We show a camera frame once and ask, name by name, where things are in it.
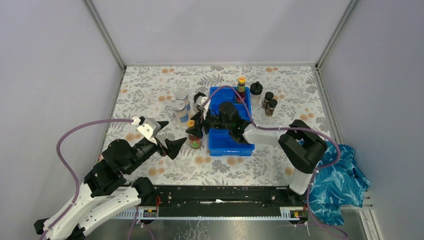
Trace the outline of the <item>clear jar black knob lid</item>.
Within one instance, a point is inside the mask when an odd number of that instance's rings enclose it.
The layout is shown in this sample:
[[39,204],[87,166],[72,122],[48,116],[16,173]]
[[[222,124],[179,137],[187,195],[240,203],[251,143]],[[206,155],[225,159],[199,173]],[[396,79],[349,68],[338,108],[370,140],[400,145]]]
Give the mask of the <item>clear jar black knob lid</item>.
[[206,97],[206,95],[202,92],[198,92],[194,95],[193,100],[194,100],[194,109],[196,112],[198,112],[199,110],[201,110],[201,106],[203,105],[203,98]]

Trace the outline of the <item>yellow cap sauce bottle front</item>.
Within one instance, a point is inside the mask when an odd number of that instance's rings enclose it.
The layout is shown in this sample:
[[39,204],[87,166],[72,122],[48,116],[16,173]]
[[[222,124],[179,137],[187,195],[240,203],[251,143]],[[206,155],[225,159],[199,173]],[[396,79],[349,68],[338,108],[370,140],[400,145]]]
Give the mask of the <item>yellow cap sauce bottle front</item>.
[[[195,126],[195,121],[194,120],[189,120],[187,123],[188,128],[192,128]],[[189,140],[189,145],[191,148],[193,149],[198,149],[202,146],[202,139],[191,134],[188,133],[188,140]]]

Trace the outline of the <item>sauce bottle red label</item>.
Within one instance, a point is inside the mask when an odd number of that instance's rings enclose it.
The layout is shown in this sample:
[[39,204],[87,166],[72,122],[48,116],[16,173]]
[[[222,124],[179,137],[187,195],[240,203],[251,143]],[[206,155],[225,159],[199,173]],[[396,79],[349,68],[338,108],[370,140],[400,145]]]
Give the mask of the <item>sauce bottle red label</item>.
[[241,104],[245,101],[246,98],[246,78],[241,76],[238,78],[236,91],[238,95],[236,95],[236,103]]

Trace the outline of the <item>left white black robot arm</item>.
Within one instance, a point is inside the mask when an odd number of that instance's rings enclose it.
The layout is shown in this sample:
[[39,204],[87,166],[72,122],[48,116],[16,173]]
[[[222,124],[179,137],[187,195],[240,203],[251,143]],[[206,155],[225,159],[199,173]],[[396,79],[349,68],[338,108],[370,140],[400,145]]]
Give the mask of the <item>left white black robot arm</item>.
[[40,239],[83,240],[93,230],[118,213],[131,207],[150,206],[159,203],[157,191],[148,177],[139,177],[122,193],[107,200],[127,182],[125,175],[133,173],[152,155],[159,154],[174,160],[186,137],[160,142],[157,134],[168,125],[168,121],[152,118],[118,118],[117,122],[135,125],[143,139],[134,145],[127,140],[112,141],[103,159],[96,163],[83,178],[75,183],[74,196],[53,216],[34,223]]

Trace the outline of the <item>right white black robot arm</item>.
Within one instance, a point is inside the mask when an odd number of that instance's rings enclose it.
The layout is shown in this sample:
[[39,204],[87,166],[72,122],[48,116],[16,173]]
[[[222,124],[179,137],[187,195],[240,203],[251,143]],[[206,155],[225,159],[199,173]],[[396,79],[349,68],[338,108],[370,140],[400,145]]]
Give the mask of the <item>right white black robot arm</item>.
[[281,147],[293,165],[293,175],[289,181],[287,201],[293,206],[301,205],[307,199],[307,188],[313,172],[324,156],[328,146],[302,120],[294,120],[288,128],[261,127],[243,119],[235,105],[229,101],[219,105],[218,113],[199,110],[191,120],[186,133],[199,139],[211,129],[227,130],[238,144],[261,144]]

